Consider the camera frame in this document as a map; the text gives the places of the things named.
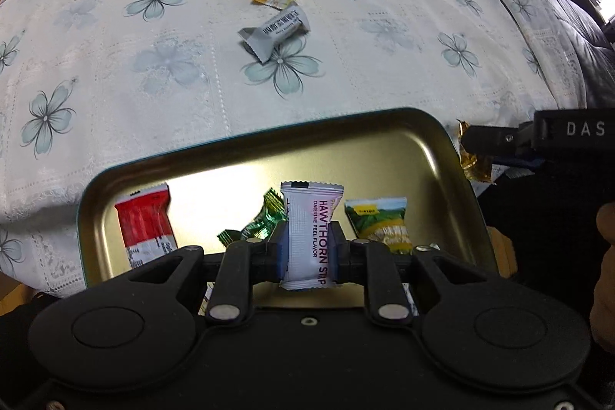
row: black mount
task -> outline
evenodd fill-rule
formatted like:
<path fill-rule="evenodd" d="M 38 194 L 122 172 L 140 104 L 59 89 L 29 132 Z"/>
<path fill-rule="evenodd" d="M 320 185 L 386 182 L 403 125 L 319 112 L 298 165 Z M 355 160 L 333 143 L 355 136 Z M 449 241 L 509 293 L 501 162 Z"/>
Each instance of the black mount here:
<path fill-rule="evenodd" d="M 364 308 L 254 307 L 286 232 L 183 247 L 45 309 L 29 341 L 51 378 L 24 408 L 599 408 L 574 386 L 590 345 L 575 312 L 430 247 L 394 255 L 333 222 L 336 281 L 363 285 Z"/>
<path fill-rule="evenodd" d="M 615 161 L 615 109 L 544 110 L 518 128 L 470 126 L 461 138 L 468 153 L 500 165 L 537 167 L 545 160 Z"/>

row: silver candy wrapper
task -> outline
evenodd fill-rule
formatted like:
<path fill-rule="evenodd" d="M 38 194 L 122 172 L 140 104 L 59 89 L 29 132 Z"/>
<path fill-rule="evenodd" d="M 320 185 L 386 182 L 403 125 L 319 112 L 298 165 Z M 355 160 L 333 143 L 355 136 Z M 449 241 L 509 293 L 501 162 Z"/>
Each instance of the silver candy wrapper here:
<path fill-rule="evenodd" d="M 309 30 L 308 17 L 296 3 L 292 3 L 260 27 L 242 28 L 239 35 L 260 62 L 265 63 L 274 47 L 301 27 Z"/>

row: metal screw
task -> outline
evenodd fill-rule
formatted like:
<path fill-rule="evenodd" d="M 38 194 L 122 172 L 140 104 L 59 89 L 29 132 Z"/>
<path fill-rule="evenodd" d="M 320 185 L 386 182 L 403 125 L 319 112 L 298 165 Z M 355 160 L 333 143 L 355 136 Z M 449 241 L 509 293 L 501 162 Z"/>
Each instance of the metal screw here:
<path fill-rule="evenodd" d="M 314 317 L 301 318 L 301 324 L 305 325 L 306 327 L 313 327 L 317 323 L 318 323 L 318 320 L 316 320 L 316 318 L 314 318 Z"/>
<path fill-rule="evenodd" d="M 45 405 L 45 410 L 65 410 L 65 409 L 62 403 L 53 401 L 53 402 L 48 402 L 47 405 Z"/>
<path fill-rule="evenodd" d="M 401 304 L 385 304 L 378 308 L 378 314 L 387 320 L 403 320 L 408 318 L 410 310 Z"/>
<path fill-rule="evenodd" d="M 239 316 L 240 311 L 237 306 L 233 306 L 232 304 L 217 304 L 211 308 L 208 313 L 209 316 L 216 320 L 231 321 Z"/>

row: white candy wrapper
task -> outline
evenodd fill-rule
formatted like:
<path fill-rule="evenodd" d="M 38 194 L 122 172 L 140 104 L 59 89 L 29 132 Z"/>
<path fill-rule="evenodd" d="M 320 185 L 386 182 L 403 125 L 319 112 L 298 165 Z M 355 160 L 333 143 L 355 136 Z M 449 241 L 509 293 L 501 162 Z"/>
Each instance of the white candy wrapper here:
<path fill-rule="evenodd" d="M 332 286 L 328 231 L 344 187 L 287 181 L 281 191 L 288 215 L 288 266 L 282 287 L 298 290 Z"/>
<path fill-rule="evenodd" d="M 239 35 L 244 38 L 260 62 L 265 63 L 271 58 L 274 47 L 301 27 L 309 30 L 308 17 L 293 2 L 260 27 L 242 28 Z"/>

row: tray rim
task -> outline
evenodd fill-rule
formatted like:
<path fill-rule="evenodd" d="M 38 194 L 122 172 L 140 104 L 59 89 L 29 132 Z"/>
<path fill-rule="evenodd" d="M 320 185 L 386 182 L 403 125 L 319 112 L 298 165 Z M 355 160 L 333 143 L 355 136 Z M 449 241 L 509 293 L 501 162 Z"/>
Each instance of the tray rim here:
<path fill-rule="evenodd" d="M 404 125 L 404 123 L 408 123 L 408 119 L 412 119 L 415 120 L 416 116 L 420 116 L 422 119 L 424 119 L 427 122 L 431 122 L 433 124 L 434 127 L 438 128 L 442 134 L 444 134 L 449 140 L 450 137 L 448 136 L 447 131 L 445 130 L 444 126 L 438 121 L 438 119 L 436 119 L 435 117 L 433 117 L 432 115 L 430 115 L 429 113 L 420 110 L 420 109 L 416 109 L 416 108 L 412 108 L 412 107 L 400 107 L 400 108 L 394 108 L 394 109 L 386 109 L 386 110 L 377 110 L 377 111 L 373 111 L 373 112 L 362 112 L 362 113 L 353 113 L 351 115 L 342 115 L 342 116 L 334 116 L 334 117 L 330 117 L 330 118 L 324 118 L 324 119 L 317 119 L 317 120 L 313 120 L 313 121 L 307 121 L 307 122 L 301 122 L 301 123 L 294 123 L 294 124 L 288 124 L 288 125 L 284 125 L 284 126 L 278 126 L 275 128 L 269 128 L 269 129 L 261 129 L 258 131 L 251 131 L 248 133 L 242 133 L 242 134 L 238 134 L 236 136 L 230 136 L 230 137 L 225 137 L 225 138 L 218 138 L 218 139 L 213 139 L 211 141 L 205 141 L 203 143 L 197 143 L 191 146 L 186 146 L 183 148 L 179 148 L 179 149 L 174 149 L 174 150 L 169 150 L 167 152 L 162 152 L 162 153 L 157 153 L 156 155 L 149 155 L 149 156 L 145 156 L 143 158 L 139 158 L 139 159 L 135 159 L 129 162 L 124 162 L 121 164 L 117 164 L 115 166 L 112 167 L 108 167 L 104 170 L 102 170 L 100 173 L 98 173 L 85 187 L 85 190 L 83 192 L 83 195 L 81 196 L 81 199 L 79 200 L 79 205 L 78 205 L 78 209 L 77 209 L 77 217 L 76 217 L 76 226 L 77 226 L 77 239 L 78 239 L 78 243 L 79 243 L 79 260 L 81 263 L 81 267 L 83 270 L 83 274 L 84 274 L 84 282 L 85 282 L 85 286 L 89 287 L 90 286 L 90 280 L 88 279 L 88 274 L 90 274 L 90 271 L 88 270 L 88 268 L 85 266 L 84 263 L 84 257 L 83 257 L 83 246 L 84 244 L 82 243 L 82 229 L 81 229 L 81 224 L 82 222 L 82 216 L 83 216 L 83 210 L 84 210 L 84 201 L 89 202 L 88 197 L 90 197 L 90 192 L 92 192 L 93 190 L 95 190 L 96 185 L 99 183 L 105 183 L 106 188 L 108 189 L 110 186 L 112 186 L 112 184 L 110 183 L 106 183 L 105 182 L 105 178 L 108 177 L 109 175 L 113 174 L 113 172 L 115 171 L 119 171 L 120 173 L 127 167 L 129 166 L 133 166 L 135 164 L 141 164 L 143 162 L 146 161 L 155 161 L 156 159 L 164 159 L 165 157 L 168 156 L 174 156 L 174 155 L 178 155 L 181 152 L 185 152 L 187 150 L 198 150 L 198 149 L 202 149 L 203 147 L 216 147 L 219 144 L 233 144 L 235 142 L 242 142 L 242 141 L 250 141 L 251 139 L 254 138 L 262 138 L 262 137 L 267 137 L 267 136 L 275 136 L 277 134 L 286 134 L 289 138 L 294 138 L 295 141 L 297 141 L 297 138 L 299 137 L 296 133 L 293 134 L 293 131 L 301 131 L 303 130 L 303 132 L 309 132 L 310 129 L 315 129 L 316 127 L 318 127 L 321 124 L 324 123 L 340 123 L 343 124 L 344 122 L 353 124 L 355 122 L 359 122 L 359 121 L 370 121 L 373 118 L 376 117 L 384 117 L 388 120 L 388 122 L 386 123 L 386 125 L 389 127 L 389 129 L 391 129 L 391 126 L 397 124 L 398 126 L 402 126 Z M 358 134 L 348 134 L 348 137 L 352 137 L 352 136 L 358 136 Z M 318 143 L 324 143 L 325 141 L 322 142 L 316 142 L 316 141 L 312 141 L 310 143 L 307 143 L 306 146 L 308 146 L 309 144 L 318 144 Z M 457 152 L 453 146 L 453 143 L 450 143 L 450 148 L 453 150 L 454 154 L 457 155 Z M 227 166 L 232 164 L 232 162 L 230 163 L 225 163 L 225 164 L 220 164 L 220 165 L 213 165 L 210 166 L 209 169 L 214 169 L 217 167 L 222 167 L 222 166 Z M 467 210 L 468 211 L 473 211 L 476 212 L 476 215 L 478 215 L 478 217 L 480 218 L 480 221 L 482 223 L 482 234 L 483 234 L 483 238 L 486 242 L 490 242 L 490 238 L 489 238 L 489 234 L 487 231 L 487 226 L 485 224 L 485 220 L 482 214 L 482 211 L 480 209 L 479 206 L 479 202 L 477 197 L 474 195 L 474 191 L 472 190 L 471 184 L 470 182 L 465 178 L 465 175 L 463 173 L 463 169 L 461 168 L 461 165 L 459 164 L 459 162 L 456 163 L 457 168 L 454 169 L 447 169 L 447 170 L 452 170 L 453 173 L 452 175 L 449 173 L 449 178 L 450 181 L 456 181 L 459 184 L 459 181 L 463 181 L 465 186 L 461 186 L 460 189 L 462 191 L 466 191 L 467 195 L 471 195 L 471 196 L 467 196 L 466 198 L 468 199 L 469 204 L 471 205 L 471 207 L 468 207 Z M 493 248 L 491 247 L 491 245 L 489 245 L 488 250 L 490 251 L 490 257 L 487 259 L 488 262 L 484 262 L 481 264 L 478 263 L 474 263 L 478 266 L 483 265 L 483 267 L 486 267 L 488 270 L 497 272 L 497 265 L 496 265 L 496 261 L 495 261 L 495 256 L 493 254 Z M 97 262 L 98 262 L 98 269 L 99 269 L 99 276 L 97 283 L 104 281 L 101 273 L 100 273 L 100 256 L 98 255 L 98 249 L 95 249 L 95 253 L 97 255 Z"/>

